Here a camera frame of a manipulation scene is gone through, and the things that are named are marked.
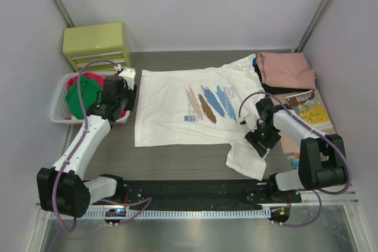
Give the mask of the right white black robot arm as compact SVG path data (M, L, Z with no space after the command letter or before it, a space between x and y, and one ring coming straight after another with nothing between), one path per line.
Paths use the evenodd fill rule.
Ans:
M351 186L350 167L346 160L344 142L340 135L328 135L313 129L287 104L273 104L264 98L256 103L257 115L248 114L241 123L249 131L245 139L263 158L285 133L299 147L299 165L290 171L272 174L269 183L276 192L319 190L342 185L337 194Z

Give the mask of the white printed t shirt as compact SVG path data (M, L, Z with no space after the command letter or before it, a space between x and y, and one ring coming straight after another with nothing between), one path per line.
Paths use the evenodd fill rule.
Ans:
M221 67L141 73L135 146L229 144L226 166L262 180L265 157L249 144L245 116L264 97L256 54Z

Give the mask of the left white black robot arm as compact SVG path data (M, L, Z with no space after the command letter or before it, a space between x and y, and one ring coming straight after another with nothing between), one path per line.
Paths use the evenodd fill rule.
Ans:
M127 69L107 76L101 95L87 110L80 131L62 157L37 174L41 208L56 215L80 218L89 205L121 193L122 178L103 174L84 181L84 173L103 138L110 132L123 111L134 107L137 86L135 71Z

